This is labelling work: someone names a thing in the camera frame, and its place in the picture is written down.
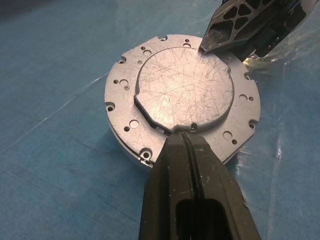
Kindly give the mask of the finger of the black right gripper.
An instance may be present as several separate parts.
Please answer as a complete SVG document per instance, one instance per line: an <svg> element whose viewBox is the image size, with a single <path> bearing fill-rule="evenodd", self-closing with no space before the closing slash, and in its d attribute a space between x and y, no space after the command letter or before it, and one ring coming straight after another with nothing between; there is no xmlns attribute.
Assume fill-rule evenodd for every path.
<svg viewBox="0 0 320 240"><path fill-rule="evenodd" d="M276 0L228 0L214 12L202 38L199 50L203 53L225 51L233 39L230 19L271 19L278 10Z"/></svg>
<svg viewBox="0 0 320 240"><path fill-rule="evenodd" d="M228 21L233 23L231 33L234 35L224 49L242 61L251 53L270 45L273 38L285 30L283 18L238 18Z"/></svg>

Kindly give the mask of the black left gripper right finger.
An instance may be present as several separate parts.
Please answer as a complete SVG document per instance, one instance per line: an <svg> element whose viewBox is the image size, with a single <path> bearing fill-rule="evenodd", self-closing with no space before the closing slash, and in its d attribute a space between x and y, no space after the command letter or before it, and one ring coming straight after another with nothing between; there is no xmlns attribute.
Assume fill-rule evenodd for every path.
<svg viewBox="0 0 320 240"><path fill-rule="evenodd" d="M206 140L184 134L192 182L192 240L259 240L241 188Z"/></svg>

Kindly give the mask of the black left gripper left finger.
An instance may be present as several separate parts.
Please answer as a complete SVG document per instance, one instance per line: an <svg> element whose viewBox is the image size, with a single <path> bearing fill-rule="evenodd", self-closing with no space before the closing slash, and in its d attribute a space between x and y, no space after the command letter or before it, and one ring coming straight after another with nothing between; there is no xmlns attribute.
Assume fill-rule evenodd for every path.
<svg viewBox="0 0 320 240"><path fill-rule="evenodd" d="M169 136L145 183L139 228L140 240L199 240L200 196L195 168L199 135Z"/></svg>

